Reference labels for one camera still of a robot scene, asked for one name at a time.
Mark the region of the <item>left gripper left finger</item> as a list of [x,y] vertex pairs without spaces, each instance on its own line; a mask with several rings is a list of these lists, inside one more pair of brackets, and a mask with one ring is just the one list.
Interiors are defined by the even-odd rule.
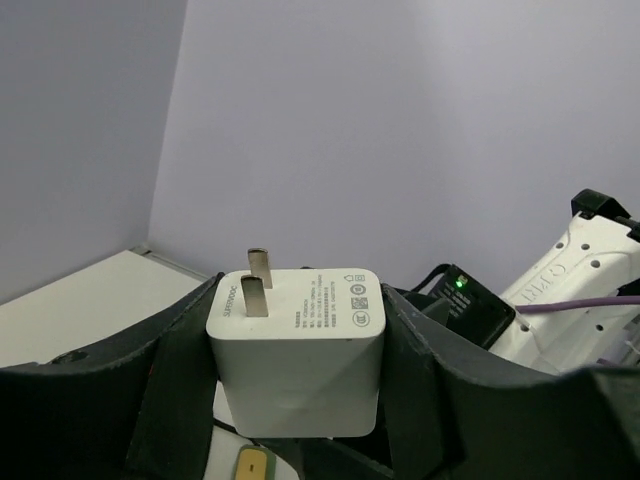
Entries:
[[5,479],[200,479],[218,373],[219,281],[103,340],[1,371]]

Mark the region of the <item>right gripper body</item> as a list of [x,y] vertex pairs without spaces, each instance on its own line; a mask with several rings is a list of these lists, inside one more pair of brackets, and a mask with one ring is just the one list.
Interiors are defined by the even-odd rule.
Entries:
[[513,307],[454,264],[440,264],[404,297],[426,314],[440,298],[449,303],[444,324],[481,348],[490,348],[515,318]]

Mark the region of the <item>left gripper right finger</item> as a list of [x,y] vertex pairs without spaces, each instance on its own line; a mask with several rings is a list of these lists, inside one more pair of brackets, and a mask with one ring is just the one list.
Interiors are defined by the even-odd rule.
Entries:
[[504,360],[390,286],[381,402],[398,479],[635,479],[639,373]]

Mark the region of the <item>white charger plug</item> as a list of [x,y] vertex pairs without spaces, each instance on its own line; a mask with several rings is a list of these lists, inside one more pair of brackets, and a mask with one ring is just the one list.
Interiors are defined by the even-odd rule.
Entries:
[[386,315],[358,267],[276,269],[264,248],[217,285],[206,333],[233,424],[252,438],[354,438],[378,415]]

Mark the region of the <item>small orange plug adapter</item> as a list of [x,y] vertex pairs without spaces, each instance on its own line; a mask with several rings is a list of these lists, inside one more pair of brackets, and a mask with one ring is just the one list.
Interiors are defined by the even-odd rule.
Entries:
[[274,480],[276,456],[268,449],[255,445],[243,446],[234,463],[231,480]]

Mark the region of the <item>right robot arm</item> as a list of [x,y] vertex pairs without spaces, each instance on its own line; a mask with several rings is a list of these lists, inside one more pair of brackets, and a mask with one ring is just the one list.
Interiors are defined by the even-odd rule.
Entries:
[[403,296],[421,311],[447,300],[445,326],[513,363],[549,374],[639,365],[639,222],[592,189],[571,201],[556,243],[503,293],[437,266]]

